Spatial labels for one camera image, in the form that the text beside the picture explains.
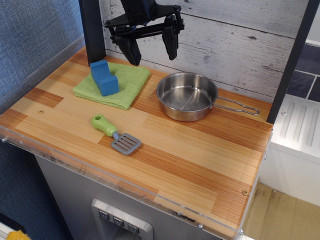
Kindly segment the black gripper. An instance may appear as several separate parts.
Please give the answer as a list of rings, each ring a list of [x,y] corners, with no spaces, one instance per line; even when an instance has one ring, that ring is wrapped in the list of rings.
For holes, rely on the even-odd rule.
[[[103,26],[109,29],[112,42],[116,42],[128,62],[138,66],[141,61],[135,39],[161,33],[168,57],[173,61],[179,48],[178,34],[185,29],[181,6],[161,5],[154,0],[122,0],[121,4],[124,14],[106,20]]]

